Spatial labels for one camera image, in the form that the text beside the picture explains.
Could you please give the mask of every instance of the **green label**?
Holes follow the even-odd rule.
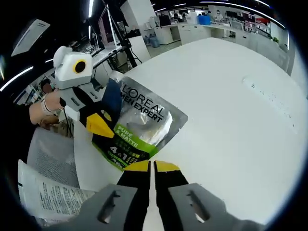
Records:
[[[150,158],[158,152],[157,148],[154,145],[144,142],[121,124],[117,124],[114,131],[119,137],[125,140],[132,147],[140,151],[149,153]]]

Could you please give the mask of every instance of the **black camera lens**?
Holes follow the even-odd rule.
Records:
[[[86,68],[86,63],[84,61],[78,62],[75,66],[75,71],[77,73],[83,72]]]

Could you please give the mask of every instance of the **blue container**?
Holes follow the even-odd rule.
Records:
[[[158,41],[156,36],[150,37],[150,43],[151,43],[151,46],[154,48],[159,47],[160,45],[160,42]]]
[[[210,16],[198,16],[198,21],[199,21],[199,24],[201,25],[211,24]]]

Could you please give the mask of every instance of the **ceiling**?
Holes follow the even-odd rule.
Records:
[[[118,6],[126,0],[105,0],[105,2],[114,2]],[[178,9],[174,5],[187,3],[185,7],[200,6],[206,4],[199,3],[200,0],[151,0],[155,3],[154,10],[167,8],[167,10]],[[228,2],[248,6],[274,17],[273,10],[255,0],[229,0]],[[88,35],[88,10],[89,0],[53,0],[49,2],[41,0],[13,1],[6,2],[5,9],[9,12],[5,20],[0,22],[2,31],[0,56],[2,71],[5,81],[1,81],[2,86],[8,79],[17,75],[30,66],[34,68],[25,74],[23,84],[12,82],[14,91],[21,91],[25,84],[31,83],[38,76],[52,68],[52,62],[45,63],[53,57],[55,51],[62,45],[68,45],[73,40],[79,40]],[[103,11],[102,0],[94,0],[92,22],[97,22]],[[51,26],[31,47],[30,51],[11,57],[14,44],[21,32],[33,19],[40,19],[49,23]]]

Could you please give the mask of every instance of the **human hand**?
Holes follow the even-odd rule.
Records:
[[[63,109],[60,104],[60,94],[57,90],[48,93],[45,97],[46,106],[51,111],[56,111],[58,109]]]

